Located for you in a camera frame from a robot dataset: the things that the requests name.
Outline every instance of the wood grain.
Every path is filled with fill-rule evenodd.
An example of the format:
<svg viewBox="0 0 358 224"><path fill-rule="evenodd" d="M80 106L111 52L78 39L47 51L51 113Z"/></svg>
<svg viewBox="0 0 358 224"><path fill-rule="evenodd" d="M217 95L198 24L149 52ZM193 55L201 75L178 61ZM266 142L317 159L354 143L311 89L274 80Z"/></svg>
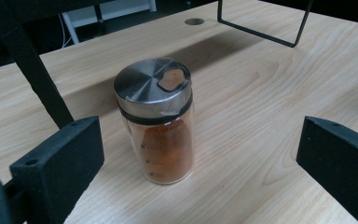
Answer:
<svg viewBox="0 0 358 224"><path fill-rule="evenodd" d="M232 15L268 9L234 3ZM219 24L216 10L213 3L42 56L75 119L99 115L102 124L105 164L66 223L357 223L295 158L305 116L358 132L358 23L310 14L290 49ZM205 23L185 25L190 18ZM171 186L142 176L113 92L121 69L155 57L186 64L193 80L195 166ZM17 66L0 68L0 179L56 131Z"/></svg>

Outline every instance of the spice jar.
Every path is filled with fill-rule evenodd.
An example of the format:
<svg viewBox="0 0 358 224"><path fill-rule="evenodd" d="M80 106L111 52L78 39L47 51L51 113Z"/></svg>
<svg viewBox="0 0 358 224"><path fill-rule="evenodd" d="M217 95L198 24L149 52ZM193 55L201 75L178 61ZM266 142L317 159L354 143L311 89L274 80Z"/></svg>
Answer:
<svg viewBox="0 0 358 224"><path fill-rule="evenodd" d="M193 166L193 98L188 69L168 58L144 60L124 68L115 92L143 174L172 184Z"/></svg>

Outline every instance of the metal lid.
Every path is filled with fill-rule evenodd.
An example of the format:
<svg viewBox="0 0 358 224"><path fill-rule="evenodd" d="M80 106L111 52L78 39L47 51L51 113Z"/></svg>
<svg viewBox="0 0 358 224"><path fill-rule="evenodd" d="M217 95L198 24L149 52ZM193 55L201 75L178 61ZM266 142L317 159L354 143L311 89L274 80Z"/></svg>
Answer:
<svg viewBox="0 0 358 224"><path fill-rule="evenodd" d="M190 72L169 58L129 65L117 75L114 87L123 115L141 119L181 116L192 100Z"/></svg>

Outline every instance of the table surface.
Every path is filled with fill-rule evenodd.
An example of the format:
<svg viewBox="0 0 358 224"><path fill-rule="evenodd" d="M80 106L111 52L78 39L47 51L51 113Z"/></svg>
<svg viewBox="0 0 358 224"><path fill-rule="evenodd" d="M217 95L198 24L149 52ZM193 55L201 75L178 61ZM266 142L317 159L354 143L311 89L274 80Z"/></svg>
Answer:
<svg viewBox="0 0 358 224"><path fill-rule="evenodd" d="M229 21L296 35L286 23L301 13L225 4ZM357 222L295 158L305 116L358 132L358 23L311 13L291 49L218 23L216 10L212 3L41 56L75 119L101 119L104 166L66 223ZM205 23L186 25L190 18ZM186 64L193 80L195 166L170 186L141 175L113 90L121 69L156 57ZM1 67L0 179L57 131L17 65Z"/></svg>

